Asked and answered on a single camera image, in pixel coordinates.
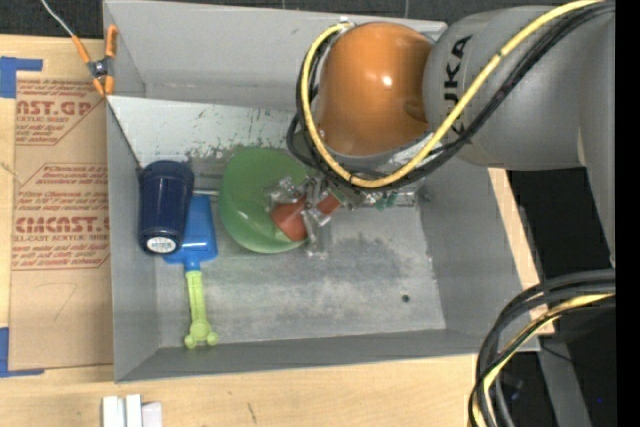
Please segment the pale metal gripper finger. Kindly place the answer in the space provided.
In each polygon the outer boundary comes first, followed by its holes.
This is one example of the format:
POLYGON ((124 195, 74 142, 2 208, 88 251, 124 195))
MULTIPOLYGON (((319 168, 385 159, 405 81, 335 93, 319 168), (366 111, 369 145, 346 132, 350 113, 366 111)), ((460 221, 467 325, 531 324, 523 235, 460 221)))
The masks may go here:
POLYGON ((317 208, 302 212, 307 232, 306 252, 310 257, 326 257, 331 244, 330 217, 317 208))
POLYGON ((267 199, 270 206, 295 204, 304 195, 304 183, 296 184, 291 176, 285 176, 267 187, 267 199))

